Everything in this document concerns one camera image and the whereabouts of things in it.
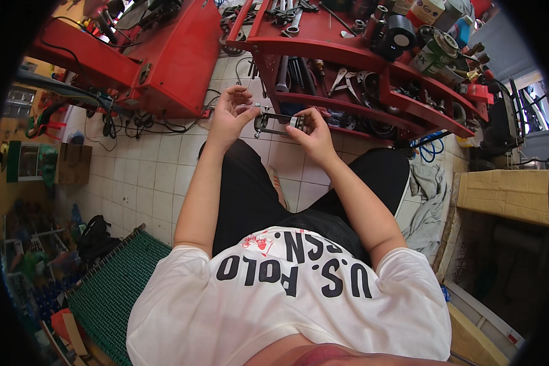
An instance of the blue hose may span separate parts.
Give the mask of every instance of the blue hose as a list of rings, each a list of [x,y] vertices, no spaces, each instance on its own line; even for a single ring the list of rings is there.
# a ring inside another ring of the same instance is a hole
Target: blue hose
[[[425,140],[427,140],[427,139],[430,139],[430,138],[433,137],[433,136],[437,136],[437,135],[440,135],[440,134],[441,134],[441,132],[435,132],[434,134],[430,134],[430,135],[427,135],[427,136],[425,136],[425,137],[421,137],[421,138],[418,140],[418,142],[417,142],[417,140],[411,141],[410,146],[414,146],[414,145],[416,145],[417,143],[421,143],[421,142],[423,142],[423,141],[425,141]],[[433,143],[436,142],[436,141],[439,141],[439,143],[441,144],[441,150],[435,150],[435,145],[434,145]],[[435,160],[435,156],[436,156],[437,154],[442,153],[443,150],[445,150],[445,145],[443,144],[443,141],[442,141],[441,139],[437,139],[437,140],[435,140],[435,141],[429,142],[429,143],[426,144],[426,145],[419,146],[418,149],[419,149],[419,155],[421,155],[421,159],[423,159],[426,163],[432,163],[433,160]],[[431,160],[428,160],[428,159],[425,157],[424,152],[431,154]]]

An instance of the right hand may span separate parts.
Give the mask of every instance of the right hand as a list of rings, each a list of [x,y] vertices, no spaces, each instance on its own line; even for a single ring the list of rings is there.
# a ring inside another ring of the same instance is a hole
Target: right hand
[[[307,155],[321,167],[339,159],[331,141],[329,127],[315,108],[308,108],[295,116],[305,116],[304,131],[286,126],[289,136],[303,146]]]

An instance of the wooden box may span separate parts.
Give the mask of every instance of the wooden box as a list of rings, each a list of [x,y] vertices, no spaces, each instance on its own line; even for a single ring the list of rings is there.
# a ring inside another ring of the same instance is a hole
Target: wooden box
[[[55,184],[86,185],[89,181],[91,152],[91,146],[62,142],[57,158]]]

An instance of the left hand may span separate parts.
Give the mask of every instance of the left hand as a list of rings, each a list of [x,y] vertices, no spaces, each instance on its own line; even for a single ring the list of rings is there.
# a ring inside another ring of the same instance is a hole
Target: left hand
[[[234,85],[224,90],[213,112],[206,149],[212,148],[226,153],[240,136],[242,128],[260,114],[260,108],[249,104],[252,104],[252,94],[248,92],[248,88]]]

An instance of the white tile floor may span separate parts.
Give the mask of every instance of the white tile floor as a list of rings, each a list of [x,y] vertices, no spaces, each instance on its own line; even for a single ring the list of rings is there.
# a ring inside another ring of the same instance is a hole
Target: white tile floor
[[[234,85],[235,64],[242,57],[247,56],[218,59],[209,88],[221,92]],[[255,101],[260,101],[263,106],[271,106],[269,99],[262,98],[260,81],[246,76],[247,65],[242,61],[238,67],[242,85],[249,87]],[[216,95],[217,93],[209,91],[206,102]],[[66,122],[68,125],[63,141],[75,131],[81,131],[91,139],[100,141],[111,151],[107,151],[99,143],[86,140],[86,144],[93,146],[89,184],[81,188],[62,186],[57,192],[60,212],[69,215],[71,205],[78,203],[85,221],[96,214],[102,214],[112,224],[110,233],[115,237],[124,237],[135,226],[146,223],[147,231],[171,245],[175,223],[197,165],[197,154],[208,131],[196,127],[183,135],[144,132],[136,140],[126,136],[126,131],[122,130],[114,141],[103,137],[100,114],[86,118],[82,108],[72,107],[66,116]],[[171,123],[185,123],[185,120],[173,120]],[[204,125],[206,121],[201,121],[200,124]],[[276,128],[278,124],[273,122],[273,125]],[[249,123],[242,130],[241,138],[260,155],[263,164],[270,164],[278,171],[291,212],[308,208],[328,191],[329,178],[306,157],[300,145],[276,135],[261,134],[259,139],[255,139],[253,135],[254,129],[252,123]],[[350,163],[368,149],[379,146],[356,136],[333,133],[332,137],[338,155],[346,163]],[[467,157],[463,149],[458,147],[454,136],[447,136],[444,143],[446,151],[437,155],[433,164],[446,164],[446,176],[450,185],[454,171],[465,169],[463,159]],[[404,199],[396,217],[401,229],[410,225],[414,212],[421,205],[420,197],[412,197],[410,192]],[[444,209],[442,221],[446,219],[447,209]]]

